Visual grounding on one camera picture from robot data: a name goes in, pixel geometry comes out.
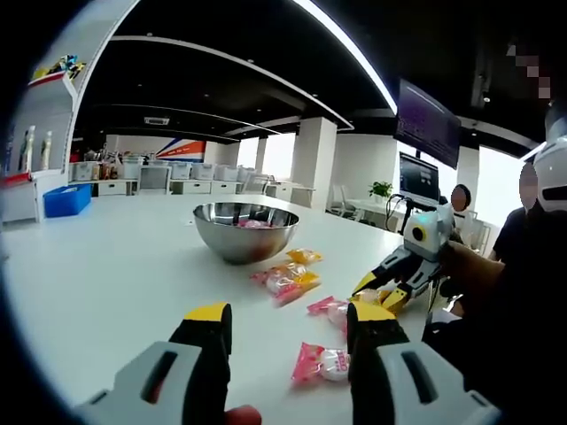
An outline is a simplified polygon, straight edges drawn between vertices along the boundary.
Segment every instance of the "ceiling light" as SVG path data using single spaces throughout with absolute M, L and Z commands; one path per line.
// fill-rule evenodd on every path
M 325 12 L 319 9 L 315 4 L 311 2 L 311 0 L 293 0 L 296 4 L 301 6 L 306 12 L 310 13 L 315 19 L 321 22 L 325 28 L 327 28 L 334 36 L 339 40 L 343 46 L 353 55 L 356 61 L 362 66 L 362 69 L 366 72 L 366 74 L 370 77 L 372 82 L 376 85 L 384 100 L 392 109 L 392 112 L 395 114 L 398 113 L 398 106 L 393 100 L 392 95 L 386 88 L 384 82 L 376 72 L 376 70 L 372 67 L 369 60 L 362 54 L 361 50 L 358 48 L 356 44 L 354 44 L 353 40 L 350 39 L 348 35 L 346 35 L 345 31 L 339 27 L 334 20 L 332 20 Z
M 547 142 L 542 143 L 540 146 L 538 146 L 535 149 L 532 149 L 531 151 L 529 151 L 528 153 L 526 153 L 525 155 L 523 155 L 523 157 L 520 158 L 520 161 L 527 161 L 529 158 L 531 158 L 533 155 L 535 155 L 536 153 L 538 153 L 539 151 L 541 151 L 543 148 L 546 147 L 546 144 L 548 144 Z

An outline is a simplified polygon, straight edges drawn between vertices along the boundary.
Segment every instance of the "person's hand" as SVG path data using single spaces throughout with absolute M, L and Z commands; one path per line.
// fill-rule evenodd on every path
M 252 406 L 240 406 L 224 414 L 226 425 L 261 425 L 260 412 Z
M 439 263 L 439 274 L 449 277 L 452 284 L 458 285 L 467 298 L 467 311 L 486 299 L 504 269 L 504 264 L 485 259 L 470 248 L 453 241 L 442 248 Z

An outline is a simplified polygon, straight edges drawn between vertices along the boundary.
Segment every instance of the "monitor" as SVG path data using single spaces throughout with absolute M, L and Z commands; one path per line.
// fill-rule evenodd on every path
M 400 195 L 427 206 L 439 203 L 439 170 L 400 152 Z
M 461 122 L 431 96 L 400 80 L 394 139 L 457 168 Z

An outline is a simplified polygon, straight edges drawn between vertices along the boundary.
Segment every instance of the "window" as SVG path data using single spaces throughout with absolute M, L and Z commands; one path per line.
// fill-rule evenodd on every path
M 258 153 L 258 137 L 252 139 L 244 139 L 240 141 L 238 148 L 239 166 L 246 166 L 249 168 L 256 168 L 256 154 Z
M 522 206 L 519 179 L 524 163 L 510 155 L 482 146 L 479 160 L 475 207 L 478 219 L 501 228 L 508 214 Z
M 414 157 L 416 155 L 416 148 L 406 145 L 405 143 L 398 142 L 398 151 L 396 152 L 396 164 L 393 168 L 393 181 L 392 193 L 400 193 L 400 152 L 407 153 Z
M 278 180 L 289 180 L 294 145 L 295 133 L 269 135 L 266 141 L 262 173 L 273 175 Z
M 457 171 L 423 152 L 421 159 L 438 168 L 439 190 L 441 195 L 447 198 L 447 201 L 451 201 L 451 193 L 453 193 L 453 189 L 457 185 Z

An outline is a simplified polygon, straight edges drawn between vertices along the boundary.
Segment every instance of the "potted plant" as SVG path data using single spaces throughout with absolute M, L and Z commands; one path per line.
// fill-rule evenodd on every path
M 388 182 L 374 182 L 370 186 L 369 194 L 376 202 L 383 204 L 392 195 L 392 185 Z

